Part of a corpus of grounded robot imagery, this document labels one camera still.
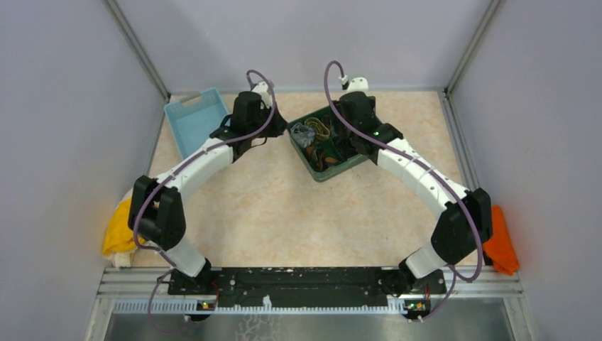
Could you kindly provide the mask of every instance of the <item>dark green basket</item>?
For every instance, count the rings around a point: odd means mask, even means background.
[[[314,180],[316,180],[319,183],[321,183],[322,181],[326,181],[326,180],[332,178],[333,176],[343,173],[344,171],[350,169],[351,167],[354,167],[354,166],[368,160],[367,157],[365,157],[361,154],[356,154],[355,156],[352,156],[345,161],[344,158],[341,156],[341,154],[335,149],[334,143],[332,142],[332,140],[327,139],[326,141],[317,143],[316,146],[324,148],[324,150],[326,151],[328,156],[334,157],[337,160],[343,161],[343,162],[340,163],[339,165],[331,166],[322,172],[318,172],[312,168],[312,165],[310,165],[310,162],[305,157],[305,153],[299,147],[299,145],[297,145],[297,142],[290,135],[290,130],[291,130],[292,126],[294,126],[296,123],[299,123],[299,122],[303,123],[303,122],[305,122],[306,119],[309,119],[310,117],[316,117],[318,119],[322,119],[322,117],[324,117],[327,114],[331,114],[331,113],[332,113],[332,111],[331,111],[330,107],[321,108],[311,114],[305,115],[299,119],[296,119],[296,120],[290,122],[288,124],[288,129],[287,129],[288,137],[290,139],[290,143],[292,144],[292,147],[295,148],[295,150],[297,151],[297,154],[301,158],[301,161],[303,161],[303,164],[305,165],[307,170],[312,175],[312,178],[314,178]]]

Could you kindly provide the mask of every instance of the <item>cable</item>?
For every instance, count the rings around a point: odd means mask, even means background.
[[[326,66],[326,70],[324,71],[324,92],[326,94],[326,99],[328,100],[330,109],[332,109],[332,112],[339,119],[339,121],[341,121],[341,123],[345,127],[347,127],[347,129],[351,130],[352,132],[354,132],[355,134],[360,136],[362,139],[365,139],[368,142],[371,142],[381,148],[392,151],[393,153],[396,153],[399,156],[402,156],[403,158],[406,158],[406,159],[416,163],[422,169],[427,171],[445,189],[445,191],[448,192],[456,200],[456,202],[458,203],[458,206],[460,207],[460,210],[462,210],[462,212],[464,213],[464,216],[466,216],[466,220],[468,221],[469,226],[472,230],[472,233],[474,236],[474,241],[476,244],[476,249],[478,252],[478,255],[477,255],[478,258],[477,258],[477,262],[476,262],[476,270],[474,271],[473,276],[470,276],[470,277],[465,277],[464,275],[460,274],[453,265],[448,265],[448,267],[454,273],[454,279],[451,284],[452,284],[452,287],[455,286],[456,276],[469,283],[476,280],[478,278],[478,276],[481,274],[481,269],[483,267],[483,245],[481,243],[481,237],[478,235],[478,230],[476,229],[476,224],[475,224],[474,220],[472,219],[472,216],[471,216],[468,208],[464,204],[464,202],[462,202],[460,197],[445,182],[445,180],[443,180],[437,173],[435,173],[429,166],[427,166],[421,160],[414,159],[411,155],[404,153],[403,151],[400,151],[399,149],[389,146],[375,138],[372,138],[372,137],[362,133],[361,131],[359,131],[359,129],[352,126],[347,120],[345,120],[345,118],[343,118],[343,115],[341,115],[339,110],[336,109],[336,106],[334,105],[332,98],[330,96],[330,91],[328,90],[328,74],[330,71],[330,67],[332,67],[332,65],[336,65],[339,68],[342,78],[345,78],[345,72],[343,71],[343,65],[341,65],[341,63],[339,63],[337,60],[333,60],[330,63],[328,63],[328,65]],[[434,313],[435,311],[437,311],[439,309],[439,307],[441,305],[443,305],[443,303],[445,303],[445,301],[448,299],[449,295],[451,295],[451,291],[452,290],[448,291],[448,294],[446,294],[445,297],[443,298],[443,300],[439,303],[439,305],[437,305],[437,307],[435,309],[433,309],[431,314]]]
[[[138,215],[136,215],[136,219],[134,220],[134,224],[133,224],[133,228],[132,228],[132,232],[133,232],[133,242],[134,244],[136,244],[136,246],[140,249],[147,249],[147,250],[153,250],[159,253],[159,255],[161,255],[163,257],[163,259],[169,263],[169,265],[171,265],[173,268],[177,268],[177,264],[170,259],[170,257],[159,247],[154,247],[154,246],[146,246],[146,245],[142,245],[140,244],[140,242],[138,241],[138,230],[140,229],[140,221],[142,219],[142,214],[144,213],[144,211],[146,211],[146,208],[150,205],[150,203],[153,201],[153,198],[155,197],[155,195],[157,195],[157,193],[161,190],[161,188],[165,187],[165,185],[167,185],[167,183],[169,183],[171,180],[174,180],[175,177],[180,174],[180,172],[182,172],[184,169],[186,169],[186,167],[188,167],[191,163],[195,162],[198,158],[200,158],[201,156],[209,153],[210,151],[219,148],[221,146],[225,146],[228,144],[233,144],[239,141],[243,141],[246,139],[251,139],[253,137],[255,137],[256,135],[259,135],[259,133],[261,133],[270,123],[270,121],[272,121],[272,117],[274,117],[274,112],[275,112],[275,108],[276,108],[276,97],[274,95],[274,87],[273,87],[273,83],[270,82],[264,75],[262,75],[259,71],[257,70],[249,70],[246,72],[246,77],[247,80],[249,81],[249,84],[252,86],[252,81],[251,81],[251,76],[250,74],[254,74],[259,76],[264,82],[266,82],[266,84],[268,85],[268,91],[270,92],[270,95],[272,97],[272,108],[270,110],[270,114],[268,115],[268,118],[266,119],[266,121],[263,123],[262,126],[260,126],[257,130],[244,135],[244,136],[240,136],[240,137],[236,137],[234,139],[229,139],[226,141],[222,141],[219,142],[217,144],[214,144],[213,146],[210,146],[207,149],[203,149],[201,151],[199,151],[198,153],[194,154],[192,157],[188,158],[184,163],[182,163],[182,165],[180,165],[180,167],[176,168],[173,173],[171,173],[171,175],[169,175],[167,178],[165,178],[163,181],[161,181],[157,187],[155,187],[155,189],[153,189],[152,192],[150,192],[150,195],[148,195],[148,197],[146,198],[146,200],[144,200],[144,203],[142,204],[142,206],[140,207],[140,210],[138,211]],[[164,334],[164,335],[171,335],[172,333],[174,333],[173,331],[165,331],[165,330],[161,330],[159,328],[157,328],[157,326],[154,324],[153,319],[152,319],[152,315],[151,315],[151,303],[153,302],[153,299],[155,297],[155,295],[157,294],[157,290],[159,288],[160,282],[163,281],[163,279],[165,279],[168,275],[170,275],[173,272],[173,269],[170,269],[169,271],[167,271],[166,273],[164,273],[160,278],[161,280],[157,282],[157,285],[155,286],[155,289],[153,290],[153,292],[150,295],[150,298],[148,300],[148,319],[151,323],[151,325],[153,326],[153,328],[159,332],[160,334]]]
[[[182,334],[184,331],[186,331],[188,328],[190,328],[190,324],[188,322],[186,322],[186,323],[184,323],[184,325],[182,325],[182,327],[180,327],[176,330],[163,330],[163,329],[160,329],[155,324],[155,321],[153,320],[153,313],[152,313],[153,299],[155,298],[155,295],[157,295],[159,286],[163,283],[165,278],[167,278],[167,276],[169,276],[172,272],[173,272],[173,269],[169,269],[166,273],[161,275],[161,277],[157,278],[157,284],[155,284],[155,288],[153,288],[153,292],[150,294],[150,298],[148,299],[148,307],[146,308],[146,314],[148,315],[148,322],[150,322],[150,325],[153,327],[153,329],[156,332],[163,334],[163,335],[172,335],[173,336],[173,335]]]
[[[430,319],[443,306],[443,303],[445,303],[445,301],[447,301],[447,299],[452,295],[452,292],[454,291],[454,288],[456,287],[456,278],[457,278],[457,276],[456,276],[456,273],[454,272],[454,276],[451,278],[451,285],[449,286],[449,289],[445,293],[445,296],[443,296],[443,299],[441,299],[441,302],[439,302],[439,304],[437,304],[437,306],[435,306],[431,310],[429,315],[426,315],[425,317],[420,316],[420,318],[417,318],[414,320],[408,320],[408,321],[424,322],[424,321]]]

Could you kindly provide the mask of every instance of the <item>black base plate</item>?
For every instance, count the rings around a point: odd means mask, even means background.
[[[219,288],[219,306],[225,308],[261,307],[268,295],[275,308],[327,308],[387,306],[387,294],[422,293],[425,284],[431,294],[446,292],[440,270],[421,279],[422,286],[413,291],[396,283],[398,273],[380,267],[213,268],[217,287],[201,289],[175,271],[168,293],[214,295]]]

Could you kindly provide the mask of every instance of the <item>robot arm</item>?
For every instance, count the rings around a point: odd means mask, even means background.
[[[251,91],[241,92],[234,101],[229,126],[222,124],[199,150],[172,169],[155,179],[143,175],[134,184],[129,227],[133,229],[143,203],[162,183],[152,204],[142,213],[138,233],[163,250],[177,271],[196,282],[200,288],[209,285],[211,264],[184,236],[186,222],[183,202],[215,173],[231,165],[251,148],[254,138],[227,144],[224,142],[246,136],[261,127],[267,121],[273,105],[265,82],[254,85]],[[277,137],[286,130],[287,122],[277,107],[274,110],[270,123],[254,137]],[[197,158],[202,152],[206,155]]]
[[[351,83],[356,86],[347,87],[346,94],[334,103],[343,118],[362,133],[406,153],[410,158],[381,148],[347,129],[351,144],[358,153],[368,156],[377,166],[403,181],[438,218],[430,243],[400,263],[400,280],[404,286],[412,288],[421,278],[447,264],[457,264],[476,249],[467,218],[447,190],[451,190],[465,204],[482,242],[489,240],[492,235],[491,199],[480,188],[470,191],[450,180],[421,157],[395,127],[382,124],[376,117],[376,98],[366,95],[368,82],[365,78],[355,78]],[[447,184],[447,190],[433,173]]]

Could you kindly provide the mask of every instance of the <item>aluminum frame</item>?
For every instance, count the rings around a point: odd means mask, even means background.
[[[169,101],[170,93],[167,91],[163,81],[161,80],[157,70],[154,68],[150,58],[146,54],[143,46],[136,37],[132,27],[129,25],[127,18],[120,9],[116,0],[103,0],[111,15],[115,18],[124,38],[132,48],[132,51],[138,58],[141,66],[153,82],[159,93],[166,101]],[[459,168],[462,178],[466,186],[470,189],[475,189],[479,186],[476,171],[470,156],[469,149],[466,145],[466,139],[457,115],[457,111],[453,102],[453,93],[466,69],[470,66],[470,62],[477,51],[484,36],[491,24],[493,18],[499,12],[505,0],[492,0],[487,8],[483,19],[481,20],[476,32],[469,43],[466,52],[459,61],[454,74],[452,75],[449,84],[438,91],[439,100],[444,112],[444,117],[448,126],[451,142],[454,146],[454,153],[459,163]],[[474,272],[474,266],[458,266],[457,269],[466,275],[471,275]],[[89,319],[89,325],[86,334],[86,340],[103,340],[111,314],[114,312],[114,307],[122,300],[132,298],[148,298],[156,283],[157,277],[164,274],[165,268],[133,268],[126,271],[118,269],[105,269],[97,293],[96,301]],[[445,281],[449,287],[452,279],[452,273],[449,269],[443,269]],[[183,298],[192,299],[210,299],[211,296],[180,296],[173,298],[167,294],[167,284],[162,284],[158,290],[157,299],[163,300],[179,300]],[[442,295],[432,295],[433,298],[440,298]],[[418,298],[414,295],[403,295],[401,298]],[[481,276],[474,283],[463,283],[458,281],[456,288],[450,296],[450,299],[457,298],[503,298],[506,313],[510,321],[514,338],[516,340],[534,340],[533,323],[529,315],[529,309],[525,300],[524,292],[520,284],[520,278],[517,274],[513,276],[505,276],[498,274],[490,266],[485,266]]]
[[[395,266],[383,267],[383,269],[396,269]],[[457,266],[456,270],[465,276],[470,276],[475,271],[475,266]],[[103,340],[106,331],[109,326],[111,315],[119,313],[128,313],[115,311],[116,305],[131,301],[132,299],[145,299],[151,294],[151,291],[156,284],[157,278],[163,275],[168,268],[131,268],[131,269],[115,269],[106,268],[104,270],[102,281],[97,292],[97,298],[94,304],[94,310],[90,318],[88,330],[85,340],[97,341]],[[442,269],[447,287],[452,282],[453,273],[448,268]],[[156,299],[161,300],[163,303],[182,303],[189,300],[199,301],[211,301],[215,299],[213,295],[193,295],[193,296],[170,296],[167,293],[168,284],[164,283],[159,286],[156,294]],[[431,295],[433,299],[440,299],[443,295]],[[401,295],[399,299],[420,299],[422,294],[407,294]],[[510,326],[513,329],[513,333],[516,340],[531,340],[530,329],[527,328],[528,323],[525,316],[522,313],[521,302],[524,301],[525,296],[520,284],[520,279],[517,274],[512,276],[506,276],[498,273],[492,266],[484,266],[481,275],[473,283],[464,283],[462,281],[456,282],[454,292],[450,295],[449,299],[487,299],[487,298],[503,298],[505,309],[508,312],[508,318]],[[266,311],[265,309],[231,309],[225,308],[216,309],[216,314],[288,314],[288,313],[366,313],[366,311],[358,309],[354,311],[338,311],[333,309],[332,311],[303,311],[302,308],[297,310],[279,311],[274,310],[273,312]],[[396,310],[387,311],[386,308],[375,311],[375,313],[394,313],[398,314]]]

